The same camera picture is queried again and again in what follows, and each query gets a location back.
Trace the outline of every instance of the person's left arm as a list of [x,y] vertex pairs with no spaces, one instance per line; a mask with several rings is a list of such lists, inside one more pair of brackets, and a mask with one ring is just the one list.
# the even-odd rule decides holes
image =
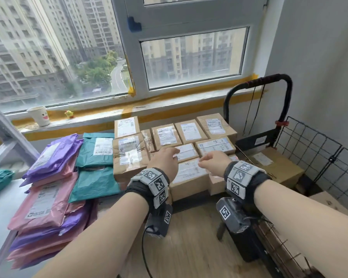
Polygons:
[[[160,150],[148,164],[173,181],[178,173],[179,149]],[[49,261],[34,278],[116,277],[148,213],[141,195],[128,192],[100,219]]]

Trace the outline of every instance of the road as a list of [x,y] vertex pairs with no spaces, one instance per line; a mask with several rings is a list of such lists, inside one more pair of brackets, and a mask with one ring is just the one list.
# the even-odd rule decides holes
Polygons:
[[126,93],[128,89],[126,88],[124,81],[122,80],[121,69],[126,63],[125,60],[117,61],[116,67],[111,72],[111,94]]

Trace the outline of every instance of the person's right arm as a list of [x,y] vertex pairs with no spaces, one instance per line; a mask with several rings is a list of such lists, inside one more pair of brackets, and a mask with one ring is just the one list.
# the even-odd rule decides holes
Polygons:
[[[231,160],[210,152],[201,168],[223,177]],[[254,193],[256,207],[326,278],[348,278],[348,216],[267,180]]]

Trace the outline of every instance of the white table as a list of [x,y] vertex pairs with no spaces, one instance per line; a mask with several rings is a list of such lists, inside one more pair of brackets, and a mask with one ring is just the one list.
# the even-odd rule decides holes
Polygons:
[[30,278],[44,265],[44,263],[41,263],[21,271],[11,270],[12,262],[5,260],[8,255],[7,251],[15,236],[15,232],[10,232],[7,226],[24,198],[26,198],[27,194],[24,192],[29,187],[19,187],[22,182],[22,179],[14,180],[0,191],[0,278]]

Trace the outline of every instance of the wrist-mounted tracker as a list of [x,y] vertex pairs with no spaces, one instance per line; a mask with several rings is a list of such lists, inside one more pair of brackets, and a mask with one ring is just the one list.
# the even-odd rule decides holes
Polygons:
[[259,217],[254,203],[255,189],[271,179],[266,171],[245,161],[231,162],[224,172],[226,192],[231,197],[223,197],[216,204],[227,229],[234,234],[244,232],[250,225],[250,216]]
[[158,168],[144,169],[131,178],[126,192],[141,195],[149,205],[146,233],[163,238],[166,236],[172,215],[172,206],[165,203],[169,196],[169,178]]

